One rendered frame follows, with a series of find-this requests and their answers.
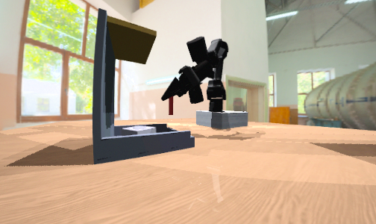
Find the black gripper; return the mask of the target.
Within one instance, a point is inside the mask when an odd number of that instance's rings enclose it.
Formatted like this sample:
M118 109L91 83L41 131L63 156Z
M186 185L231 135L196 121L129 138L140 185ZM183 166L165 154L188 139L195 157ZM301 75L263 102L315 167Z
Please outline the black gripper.
M187 93L187 90L194 90L204 79L201 70L196 66L184 66L179 70L178 74L180 76L173 78L165 93L162 95L162 101L176 95L179 98L182 97L182 95Z

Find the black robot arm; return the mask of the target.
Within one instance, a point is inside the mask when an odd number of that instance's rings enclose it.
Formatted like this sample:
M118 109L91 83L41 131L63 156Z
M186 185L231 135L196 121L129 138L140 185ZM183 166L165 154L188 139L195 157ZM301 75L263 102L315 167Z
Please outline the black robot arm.
M207 100L209 103L209 112L224 112L223 100L226 100L225 88L221 82L222 69L224 59L228 53L228 43L222 39L214 39L211 41L209 49L207 49L204 37L200 36L196 39L187 42L192 62L196 62L203 76L211 78L207 86ZM203 80L204 80L203 79ZM196 104L204 101L201 90L201 84L194 90L189 90L189 100L191 104ZM217 99L212 99L217 98Z

